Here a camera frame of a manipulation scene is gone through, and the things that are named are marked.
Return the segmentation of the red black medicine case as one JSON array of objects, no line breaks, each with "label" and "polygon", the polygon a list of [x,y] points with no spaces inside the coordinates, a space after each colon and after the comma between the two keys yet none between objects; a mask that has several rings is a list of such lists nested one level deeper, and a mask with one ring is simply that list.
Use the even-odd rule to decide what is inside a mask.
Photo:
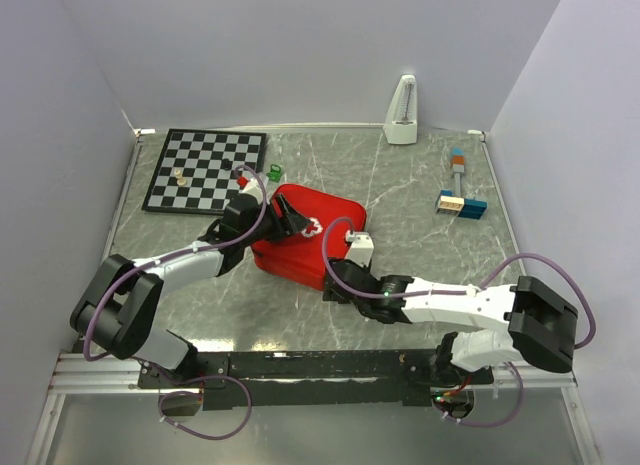
[{"label": "red black medicine case", "polygon": [[283,184],[276,192],[282,193],[311,224],[301,234],[282,241],[255,243],[252,246],[254,263],[272,275],[322,290],[325,277],[322,242],[327,228],[340,217],[351,221],[333,227],[327,241],[327,256],[345,259],[348,250],[345,234],[364,231],[366,209],[355,201],[297,184]]}]

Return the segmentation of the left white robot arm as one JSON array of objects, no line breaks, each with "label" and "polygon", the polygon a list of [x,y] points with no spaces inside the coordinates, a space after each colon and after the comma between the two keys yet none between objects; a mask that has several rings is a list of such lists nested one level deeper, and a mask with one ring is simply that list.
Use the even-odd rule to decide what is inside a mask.
[{"label": "left white robot arm", "polygon": [[153,364],[172,385],[187,386],[202,369],[198,352],[186,339],[155,326],[161,299],[228,273],[251,245],[284,240],[310,224],[282,194],[262,199],[240,193],[203,236],[182,249],[137,261],[107,257],[72,311],[70,325],[86,346]]}]

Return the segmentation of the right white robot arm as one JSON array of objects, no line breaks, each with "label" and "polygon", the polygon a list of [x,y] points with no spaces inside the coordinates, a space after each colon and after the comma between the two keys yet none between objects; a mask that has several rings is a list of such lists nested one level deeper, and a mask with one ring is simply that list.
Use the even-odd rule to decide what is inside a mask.
[{"label": "right white robot arm", "polygon": [[328,259],[324,298],[351,303],[383,324],[444,323],[454,327],[436,360],[439,377],[458,383],[470,372],[525,361],[551,373],[573,368],[578,311],[541,280],[480,288],[405,275],[374,277],[347,259]]}]

